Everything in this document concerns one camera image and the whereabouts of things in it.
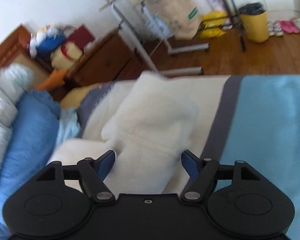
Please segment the white goose plush toy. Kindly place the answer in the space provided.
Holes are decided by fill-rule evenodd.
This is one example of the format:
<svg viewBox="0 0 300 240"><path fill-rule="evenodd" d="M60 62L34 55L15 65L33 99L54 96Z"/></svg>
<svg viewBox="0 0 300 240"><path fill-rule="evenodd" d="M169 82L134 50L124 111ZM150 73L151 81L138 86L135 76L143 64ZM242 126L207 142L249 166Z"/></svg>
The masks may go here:
<svg viewBox="0 0 300 240"><path fill-rule="evenodd" d="M67 71L64 69L53 70L38 85L34 86L36 90L53 90L64 85L64 78ZM0 93L12 98L17 94L23 94L29 88L33 87L34 72L31 68L13 63L8 67L0 68Z"/></svg>

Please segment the brown paper bag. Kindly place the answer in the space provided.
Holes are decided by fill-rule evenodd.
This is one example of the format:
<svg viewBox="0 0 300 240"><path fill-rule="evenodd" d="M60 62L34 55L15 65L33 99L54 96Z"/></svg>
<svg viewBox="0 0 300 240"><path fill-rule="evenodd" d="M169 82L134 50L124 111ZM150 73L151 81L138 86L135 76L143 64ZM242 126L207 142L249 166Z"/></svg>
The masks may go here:
<svg viewBox="0 0 300 240"><path fill-rule="evenodd" d="M153 18L160 25L166 38L174 37L179 40L192 39L200 26L201 17L193 0L142 0ZM146 29L154 38L153 25L148 21Z"/></svg>

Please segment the blue white bag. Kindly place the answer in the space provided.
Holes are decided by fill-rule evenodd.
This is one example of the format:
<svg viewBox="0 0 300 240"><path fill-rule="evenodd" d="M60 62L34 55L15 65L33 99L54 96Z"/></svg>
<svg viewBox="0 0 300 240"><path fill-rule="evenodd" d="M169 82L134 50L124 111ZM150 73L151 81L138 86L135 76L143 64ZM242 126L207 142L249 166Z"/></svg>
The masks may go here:
<svg viewBox="0 0 300 240"><path fill-rule="evenodd" d="M51 54L66 40L64 29L65 26L62 24L50 24L39 29L35 35L31 35L30 56L49 60Z"/></svg>

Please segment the yellow trash bin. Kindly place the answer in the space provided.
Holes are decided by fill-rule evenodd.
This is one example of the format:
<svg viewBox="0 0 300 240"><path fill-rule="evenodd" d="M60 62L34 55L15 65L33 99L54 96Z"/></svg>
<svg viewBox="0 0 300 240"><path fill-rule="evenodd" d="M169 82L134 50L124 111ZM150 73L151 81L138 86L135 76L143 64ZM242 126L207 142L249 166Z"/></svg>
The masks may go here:
<svg viewBox="0 0 300 240"><path fill-rule="evenodd" d="M262 3L248 3L238 12L248 40L262 43L269 38L267 11Z"/></svg>

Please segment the pink slippers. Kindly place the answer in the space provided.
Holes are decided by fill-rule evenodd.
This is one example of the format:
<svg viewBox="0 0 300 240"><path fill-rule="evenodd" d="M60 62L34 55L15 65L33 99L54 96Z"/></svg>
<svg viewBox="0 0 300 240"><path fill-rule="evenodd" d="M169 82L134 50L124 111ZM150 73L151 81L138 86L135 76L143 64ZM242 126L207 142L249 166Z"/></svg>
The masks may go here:
<svg viewBox="0 0 300 240"><path fill-rule="evenodd" d="M297 26L294 24L293 21L280 21L281 29L288 34L299 34L300 31L298 30Z"/></svg>

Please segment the dark red gift bag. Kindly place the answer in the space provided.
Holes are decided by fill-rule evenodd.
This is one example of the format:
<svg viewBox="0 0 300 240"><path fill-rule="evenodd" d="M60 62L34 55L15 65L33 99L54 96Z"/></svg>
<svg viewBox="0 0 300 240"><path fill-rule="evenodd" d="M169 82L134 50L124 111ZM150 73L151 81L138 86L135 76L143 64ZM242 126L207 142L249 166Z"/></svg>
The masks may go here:
<svg viewBox="0 0 300 240"><path fill-rule="evenodd" d="M83 24L70 34L70 36L66 39L66 43L74 43L81 51L84 51L85 46L94 40L94 35Z"/></svg>

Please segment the white metal side table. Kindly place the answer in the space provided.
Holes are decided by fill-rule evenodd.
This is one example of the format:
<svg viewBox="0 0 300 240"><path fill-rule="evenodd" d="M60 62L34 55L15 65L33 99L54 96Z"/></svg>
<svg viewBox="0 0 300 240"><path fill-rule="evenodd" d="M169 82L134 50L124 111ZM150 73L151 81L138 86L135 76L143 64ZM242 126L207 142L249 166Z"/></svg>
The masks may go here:
<svg viewBox="0 0 300 240"><path fill-rule="evenodd" d="M141 43L141 37L137 34L136 30L132 26L132 24L127 20L125 15L116 7L115 3L120 0L106 0L106 4L99 8L99 11L106 9L107 7L111 7L111 11L113 15L119 20L119 27L122 27L123 30L130 36L132 39L135 49L138 54L141 55L143 61L147 64L148 68L154 72L157 72L163 76L182 76L182 75L204 75L204 70L202 67L191 67L191 68L181 68L181 69L171 69L165 71L159 71L151 59L151 54L147 53L143 44ZM209 45L207 43L202 43L198 45L191 46L183 46L179 48L171 47L168 39L164 36L164 33L160 29L160 25L158 25L153 15L150 13L146 4L141 2L141 12L146 15L148 21L153 25L154 33L160 38L160 43L164 43L167 47L167 52L170 55L176 55L186 52L192 52L197 50L209 50Z"/></svg>

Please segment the yellow plastic bag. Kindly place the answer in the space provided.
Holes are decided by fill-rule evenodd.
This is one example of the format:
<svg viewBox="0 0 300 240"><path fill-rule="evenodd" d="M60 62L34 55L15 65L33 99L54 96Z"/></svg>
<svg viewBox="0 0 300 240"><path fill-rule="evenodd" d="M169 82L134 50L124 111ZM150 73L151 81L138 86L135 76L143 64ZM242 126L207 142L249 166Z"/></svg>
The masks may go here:
<svg viewBox="0 0 300 240"><path fill-rule="evenodd" d="M223 23L228 19L226 12L216 10L202 16L200 24L200 38L220 37L225 34Z"/></svg>

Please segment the wooden nightstand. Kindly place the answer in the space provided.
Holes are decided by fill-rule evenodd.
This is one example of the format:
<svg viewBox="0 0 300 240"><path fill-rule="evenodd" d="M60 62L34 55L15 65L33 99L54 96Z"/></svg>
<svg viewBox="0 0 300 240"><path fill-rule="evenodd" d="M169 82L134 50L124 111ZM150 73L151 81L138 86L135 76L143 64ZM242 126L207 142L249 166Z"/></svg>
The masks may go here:
<svg viewBox="0 0 300 240"><path fill-rule="evenodd" d="M65 79L79 87L114 81L134 57L119 30L115 29L94 43L68 71Z"/></svg>

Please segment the blue folded blanket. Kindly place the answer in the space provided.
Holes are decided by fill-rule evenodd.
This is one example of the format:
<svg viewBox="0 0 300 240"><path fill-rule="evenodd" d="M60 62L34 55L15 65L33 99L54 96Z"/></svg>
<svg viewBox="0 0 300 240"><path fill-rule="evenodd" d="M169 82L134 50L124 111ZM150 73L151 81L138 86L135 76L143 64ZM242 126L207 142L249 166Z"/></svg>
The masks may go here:
<svg viewBox="0 0 300 240"><path fill-rule="evenodd" d="M2 216L6 200L47 164L55 149L81 129L76 109L62 109L48 92L24 93L17 110L0 171L0 239L10 237Z"/></svg>

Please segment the white patterned shoes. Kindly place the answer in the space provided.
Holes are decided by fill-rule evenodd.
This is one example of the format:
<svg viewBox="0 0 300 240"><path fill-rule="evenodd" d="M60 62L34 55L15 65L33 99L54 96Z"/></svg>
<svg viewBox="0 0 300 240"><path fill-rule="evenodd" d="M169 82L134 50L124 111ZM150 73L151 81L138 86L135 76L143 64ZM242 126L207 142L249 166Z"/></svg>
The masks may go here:
<svg viewBox="0 0 300 240"><path fill-rule="evenodd" d="M268 33L269 36L283 36L283 30L279 21L268 21Z"/></svg>

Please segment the light blue quilted comforter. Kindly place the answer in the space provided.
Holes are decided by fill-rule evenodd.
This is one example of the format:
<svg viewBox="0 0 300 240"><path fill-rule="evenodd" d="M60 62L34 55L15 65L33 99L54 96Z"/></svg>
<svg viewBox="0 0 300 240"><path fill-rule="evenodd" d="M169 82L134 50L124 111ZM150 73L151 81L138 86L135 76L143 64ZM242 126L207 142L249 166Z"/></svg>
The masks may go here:
<svg viewBox="0 0 300 240"><path fill-rule="evenodd" d="M0 69L0 170L12 138L12 123L18 114L16 104L33 80L33 71L23 65L13 63Z"/></svg>

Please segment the white fleece zip jacket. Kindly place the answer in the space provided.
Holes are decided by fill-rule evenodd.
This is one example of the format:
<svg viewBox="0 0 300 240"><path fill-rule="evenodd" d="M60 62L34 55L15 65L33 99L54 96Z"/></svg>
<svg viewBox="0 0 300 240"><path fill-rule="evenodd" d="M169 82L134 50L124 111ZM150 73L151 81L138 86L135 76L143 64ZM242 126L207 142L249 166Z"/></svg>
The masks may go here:
<svg viewBox="0 0 300 240"><path fill-rule="evenodd" d="M111 192L162 193L190 144L198 114L187 90L158 74L142 74L102 129L116 153L104 181Z"/></svg>

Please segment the cream knitted blanket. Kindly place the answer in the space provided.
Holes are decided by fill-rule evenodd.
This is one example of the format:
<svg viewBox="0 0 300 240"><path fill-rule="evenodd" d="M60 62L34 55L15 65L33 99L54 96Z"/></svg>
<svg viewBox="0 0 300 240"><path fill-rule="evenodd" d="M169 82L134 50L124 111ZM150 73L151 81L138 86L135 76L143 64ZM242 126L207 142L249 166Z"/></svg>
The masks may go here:
<svg viewBox="0 0 300 240"><path fill-rule="evenodd" d="M108 150L104 142L79 138L69 139L55 150L47 163L61 161L63 165L75 165L87 157L97 159Z"/></svg>

